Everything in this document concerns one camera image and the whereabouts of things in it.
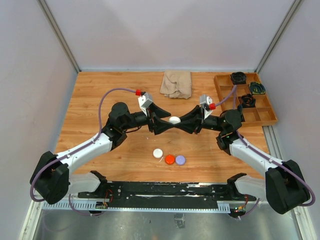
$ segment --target metal floor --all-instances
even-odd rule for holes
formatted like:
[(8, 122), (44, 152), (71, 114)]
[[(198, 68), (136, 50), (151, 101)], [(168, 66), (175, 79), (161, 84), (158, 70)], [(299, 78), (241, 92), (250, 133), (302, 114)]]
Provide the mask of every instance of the metal floor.
[(268, 204), (240, 221), (225, 213), (186, 213), (184, 218), (183, 228), (172, 212), (108, 211), (87, 217), (71, 210), (42, 210), (33, 240), (302, 239), (292, 214), (277, 214)]

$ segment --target white wall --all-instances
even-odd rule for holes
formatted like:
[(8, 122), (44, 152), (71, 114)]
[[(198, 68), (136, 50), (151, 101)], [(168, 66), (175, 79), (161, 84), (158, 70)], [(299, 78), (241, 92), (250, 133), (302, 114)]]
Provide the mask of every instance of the white wall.
[(53, 150), (76, 73), (35, 0), (0, 1), (0, 235), (17, 239), (29, 180)]
[(83, 70), (254, 70), (293, 0), (47, 0)]
[(304, 1), (260, 76), (278, 116), (286, 159), (297, 161), (317, 196), (309, 208), (320, 238), (320, 1)]

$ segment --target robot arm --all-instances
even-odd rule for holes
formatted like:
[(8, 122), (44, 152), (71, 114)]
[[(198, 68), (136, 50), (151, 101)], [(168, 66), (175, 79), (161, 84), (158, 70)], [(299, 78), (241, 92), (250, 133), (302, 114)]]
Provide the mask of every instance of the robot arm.
[[(200, 97), (200, 105), (180, 117), (180, 122), (174, 124), (161, 119), (170, 117), (171, 114), (157, 107), (148, 93), (140, 96), (138, 102), (141, 111), (135, 113), (130, 113), (125, 103), (116, 103), (101, 132), (72, 149), (56, 155), (46, 152), (41, 156), (30, 183), (34, 184), (34, 188), (49, 204), (55, 204), (71, 193), (89, 192), (95, 196), (105, 194), (104, 183), (107, 180), (104, 176), (96, 171), (86, 174), (73, 172), (95, 157), (117, 148), (127, 138), (128, 129), (145, 125), (148, 125), (149, 131), (155, 135), (171, 128), (178, 128), (189, 134), (198, 134), (202, 129), (219, 131), (216, 138), (219, 148), (243, 160), (265, 177), (265, 180), (256, 179), (239, 173), (229, 178), (227, 186), (234, 199), (244, 194), (267, 199), (271, 207), (280, 214), (310, 199), (309, 191), (273, 162), (284, 165), (303, 179), (297, 163), (292, 160), (283, 162), (250, 145), (245, 138), (240, 139), (237, 130), (242, 123), (238, 110), (227, 110), (220, 116), (213, 116), (211, 113), (215, 105), (209, 96), (203, 95)], [(46, 168), (34, 181), (36, 174), (52, 161), (57, 162)]]

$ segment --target wooden table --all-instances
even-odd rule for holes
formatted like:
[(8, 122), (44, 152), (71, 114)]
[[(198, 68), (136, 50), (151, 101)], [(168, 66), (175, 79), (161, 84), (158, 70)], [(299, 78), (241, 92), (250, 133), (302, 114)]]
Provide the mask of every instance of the wooden table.
[[(98, 105), (105, 92), (123, 87), (141, 89), (150, 93), (154, 103), (182, 116), (199, 104), (199, 96), (208, 94), (218, 103), (214, 76), (221, 72), (193, 72), (192, 97), (169, 99), (160, 94), (163, 72), (81, 72), (78, 75), (64, 125), (57, 145), (57, 153), (70, 149), (98, 132)], [(106, 123), (113, 104), (127, 103), (131, 113), (140, 111), (135, 94), (114, 91), (104, 100), (102, 124)], [(219, 116), (220, 106), (213, 112)], [(243, 134), (252, 144), (268, 151), (262, 127), (242, 127)], [(168, 182), (226, 182), (238, 173), (247, 173), (262, 178), (243, 161), (221, 151), (216, 143), (218, 132), (203, 129), (200, 134), (188, 134), (179, 129), (170, 129), (154, 136), (144, 126), (139, 131), (128, 133), (121, 146), (91, 160), (75, 173), (83, 174), (96, 170), (111, 181), (168, 181)], [(160, 148), (164, 155), (184, 155), (186, 164), (167, 165), (164, 160), (153, 157), (153, 150)]]

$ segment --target beige towel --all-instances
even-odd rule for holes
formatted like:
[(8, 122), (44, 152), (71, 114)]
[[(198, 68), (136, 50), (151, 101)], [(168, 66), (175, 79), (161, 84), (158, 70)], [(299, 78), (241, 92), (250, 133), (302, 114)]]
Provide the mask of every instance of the beige towel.
[(160, 93), (169, 98), (188, 99), (191, 97), (192, 83), (189, 71), (165, 71)]

